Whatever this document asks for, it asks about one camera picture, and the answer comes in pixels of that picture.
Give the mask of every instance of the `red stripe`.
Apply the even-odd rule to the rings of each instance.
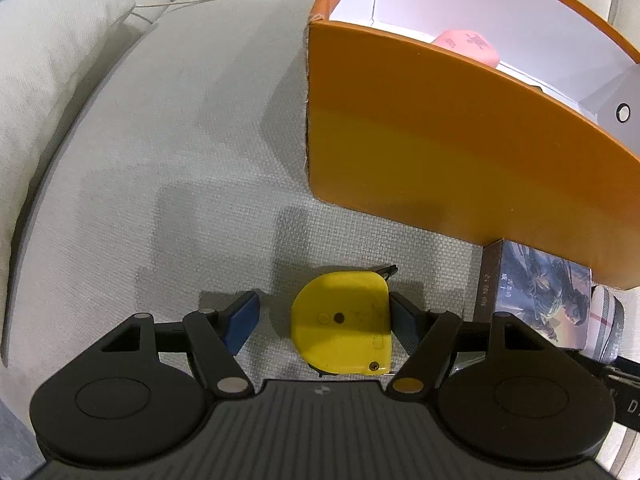
[[[613,323],[610,321],[607,321],[606,319],[602,319],[600,316],[598,316],[598,314],[596,314],[595,312],[590,312],[589,313],[590,317],[593,317],[593,319],[597,319],[599,322],[601,322],[603,325],[612,327]]]

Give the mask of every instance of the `book cover illustration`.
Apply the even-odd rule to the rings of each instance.
[[[591,269],[504,241],[495,310],[511,312],[561,348],[584,348]]]

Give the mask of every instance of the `white fabric couch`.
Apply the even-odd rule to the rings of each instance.
[[[609,18],[612,0],[582,1]],[[179,320],[202,290],[221,305],[263,291],[260,324],[238,356],[255,384],[316,377],[289,339],[289,307],[329,268],[396,264],[392,289],[470,318],[481,248],[321,203],[308,190],[313,2],[219,0],[137,22],[144,35],[71,127],[20,240],[0,398],[23,422],[36,387],[108,329],[140,311]],[[635,13],[625,7],[612,19],[640,42]],[[633,358],[640,348],[626,334],[636,333],[638,298],[621,299],[623,354]],[[394,349],[396,365],[404,357]]]

